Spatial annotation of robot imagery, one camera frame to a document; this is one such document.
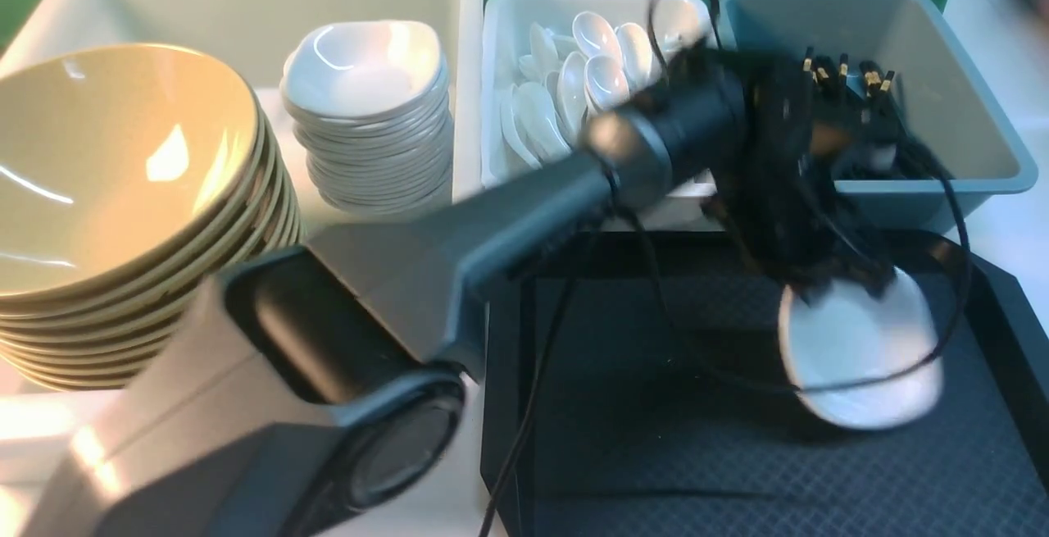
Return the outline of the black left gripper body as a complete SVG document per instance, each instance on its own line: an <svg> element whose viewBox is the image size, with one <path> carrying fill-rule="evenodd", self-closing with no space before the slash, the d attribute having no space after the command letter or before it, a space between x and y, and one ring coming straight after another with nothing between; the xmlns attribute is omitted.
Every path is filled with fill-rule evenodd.
<svg viewBox="0 0 1049 537"><path fill-rule="evenodd" d="M831 58L716 58L742 79L750 131L713 171L718 190L707 211L749 265L802 302L821 299L835 282L883 297L897 278L889 250L835 180L855 166L894 160L897 141L884 121Z"/></svg>

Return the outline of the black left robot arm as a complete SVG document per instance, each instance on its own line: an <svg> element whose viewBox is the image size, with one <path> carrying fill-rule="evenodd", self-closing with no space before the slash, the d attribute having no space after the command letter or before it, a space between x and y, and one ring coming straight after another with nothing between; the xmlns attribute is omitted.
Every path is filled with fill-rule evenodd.
<svg viewBox="0 0 1049 537"><path fill-rule="evenodd" d="M894 268L832 168L887 165L903 139L889 78L858 93L813 57L678 52L559 162L210 276L167 348L74 433L23 535L314 536L397 498L456 435L461 373L483 379L492 289L704 171L769 278L879 294Z"/></svg>

